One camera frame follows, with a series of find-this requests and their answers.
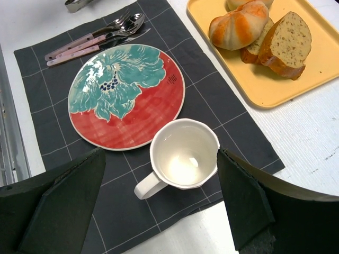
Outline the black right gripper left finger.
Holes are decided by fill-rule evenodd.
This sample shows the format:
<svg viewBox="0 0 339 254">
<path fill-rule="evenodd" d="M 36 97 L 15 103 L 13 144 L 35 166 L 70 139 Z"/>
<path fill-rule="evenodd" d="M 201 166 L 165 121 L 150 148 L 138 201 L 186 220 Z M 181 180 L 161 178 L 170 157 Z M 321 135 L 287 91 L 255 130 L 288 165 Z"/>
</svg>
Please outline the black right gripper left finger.
<svg viewBox="0 0 339 254">
<path fill-rule="evenodd" d="M 1 187 L 1 253 L 81 253 L 105 165 L 95 148 Z"/>
</svg>

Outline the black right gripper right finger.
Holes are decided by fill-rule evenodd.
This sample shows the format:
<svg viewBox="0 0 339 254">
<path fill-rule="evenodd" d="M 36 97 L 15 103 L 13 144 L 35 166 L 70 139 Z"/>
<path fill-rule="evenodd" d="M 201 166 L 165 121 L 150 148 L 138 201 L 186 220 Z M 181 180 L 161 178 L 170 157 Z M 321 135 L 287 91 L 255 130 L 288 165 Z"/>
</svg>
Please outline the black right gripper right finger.
<svg viewBox="0 0 339 254">
<path fill-rule="evenodd" d="M 219 149 L 217 166 L 239 253 L 338 253 L 338 197 L 302 188 Z"/>
</svg>

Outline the orange striped round bread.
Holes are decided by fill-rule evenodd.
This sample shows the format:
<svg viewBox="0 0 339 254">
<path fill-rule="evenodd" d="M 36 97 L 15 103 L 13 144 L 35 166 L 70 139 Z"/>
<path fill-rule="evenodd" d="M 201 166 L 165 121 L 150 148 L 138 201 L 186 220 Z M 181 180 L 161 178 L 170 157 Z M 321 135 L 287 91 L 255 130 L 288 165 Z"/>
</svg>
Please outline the orange striped round bread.
<svg viewBox="0 0 339 254">
<path fill-rule="evenodd" d="M 235 51 L 258 39 L 269 19 L 269 9 L 262 1 L 249 1 L 209 25 L 209 39 L 219 48 Z"/>
</svg>

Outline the metal serving tongs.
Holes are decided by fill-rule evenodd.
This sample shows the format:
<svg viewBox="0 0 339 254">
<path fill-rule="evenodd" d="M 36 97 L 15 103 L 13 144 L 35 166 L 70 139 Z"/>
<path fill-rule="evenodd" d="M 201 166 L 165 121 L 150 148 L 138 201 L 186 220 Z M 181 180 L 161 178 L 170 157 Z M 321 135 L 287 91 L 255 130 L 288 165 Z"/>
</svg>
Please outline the metal serving tongs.
<svg viewBox="0 0 339 254">
<path fill-rule="evenodd" d="M 69 13 L 76 13 L 84 6 L 91 3 L 93 0 L 66 0 L 65 7 L 69 11 Z"/>
</svg>

